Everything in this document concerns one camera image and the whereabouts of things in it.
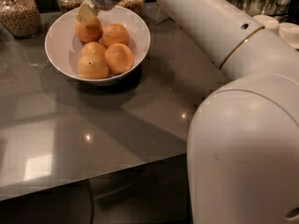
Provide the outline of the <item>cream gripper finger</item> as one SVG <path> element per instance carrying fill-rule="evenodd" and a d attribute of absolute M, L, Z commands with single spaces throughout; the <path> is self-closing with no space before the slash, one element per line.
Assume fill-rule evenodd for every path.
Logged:
<path fill-rule="evenodd" d="M 76 15 L 76 19 L 83 25 L 97 18 L 100 9 L 92 0 L 84 0 Z"/>

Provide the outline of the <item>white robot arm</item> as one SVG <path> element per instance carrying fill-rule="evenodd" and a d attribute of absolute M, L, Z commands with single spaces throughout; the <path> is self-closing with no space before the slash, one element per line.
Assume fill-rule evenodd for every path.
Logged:
<path fill-rule="evenodd" d="M 156 1 L 229 80 L 189 129 L 193 224 L 298 224 L 299 52 L 225 0 Z"/>

